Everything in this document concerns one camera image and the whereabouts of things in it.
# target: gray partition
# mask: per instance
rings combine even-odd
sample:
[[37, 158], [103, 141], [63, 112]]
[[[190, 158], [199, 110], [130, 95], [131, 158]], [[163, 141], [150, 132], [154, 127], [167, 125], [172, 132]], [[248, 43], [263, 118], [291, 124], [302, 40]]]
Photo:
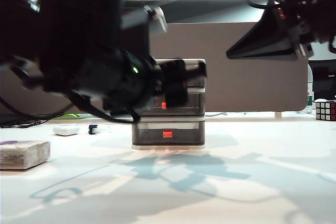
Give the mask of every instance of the gray partition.
[[[151, 53], [159, 59], [206, 59], [206, 111], [301, 110], [307, 102], [306, 60], [226, 58], [225, 51], [253, 25], [170, 24], [168, 33], [152, 37]], [[54, 112], [68, 103], [57, 95], [25, 90], [9, 71], [0, 73], [0, 94], [19, 110], [36, 114]], [[6, 113], [1, 105], [0, 114]]]

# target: purple label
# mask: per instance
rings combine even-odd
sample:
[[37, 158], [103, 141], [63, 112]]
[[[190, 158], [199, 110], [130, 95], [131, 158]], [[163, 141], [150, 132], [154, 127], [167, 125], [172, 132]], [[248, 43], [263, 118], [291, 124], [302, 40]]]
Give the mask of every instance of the purple label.
[[1, 142], [0, 145], [3, 145], [3, 144], [15, 144], [17, 143], [17, 141], [5, 141], [5, 142]]

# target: white table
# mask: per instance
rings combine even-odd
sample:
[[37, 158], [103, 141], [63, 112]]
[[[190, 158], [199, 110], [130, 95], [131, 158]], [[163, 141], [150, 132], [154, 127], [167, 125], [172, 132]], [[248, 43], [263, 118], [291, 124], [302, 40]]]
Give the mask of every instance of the white table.
[[132, 150], [129, 125], [1, 130], [51, 141], [48, 162], [1, 172], [1, 223], [336, 223], [336, 123], [247, 116], [207, 120], [200, 151]]

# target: green led light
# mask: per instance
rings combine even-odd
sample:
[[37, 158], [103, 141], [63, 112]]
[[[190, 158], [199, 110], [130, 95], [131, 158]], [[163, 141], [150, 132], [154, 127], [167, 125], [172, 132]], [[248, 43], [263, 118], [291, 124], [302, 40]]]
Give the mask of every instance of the green led light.
[[136, 67], [133, 67], [134, 73], [139, 73], [138, 69]]

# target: stacked drawer unit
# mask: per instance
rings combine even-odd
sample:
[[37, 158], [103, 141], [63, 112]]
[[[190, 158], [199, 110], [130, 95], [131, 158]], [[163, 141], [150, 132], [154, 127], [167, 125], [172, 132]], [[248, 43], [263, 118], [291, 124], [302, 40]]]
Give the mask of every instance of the stacked drawer unit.
[[[157, 60], [160, 64], [168, 60]], [[184, 59], [186, 69], [198, 67], [203, 59]], [[164, 97], [154, 108], [143, 111], [132, 125], [132, 148], [136, 150], [192, 150], [204, 148], [205, 78], [187, 82], [188, 103], [167, 108]]]

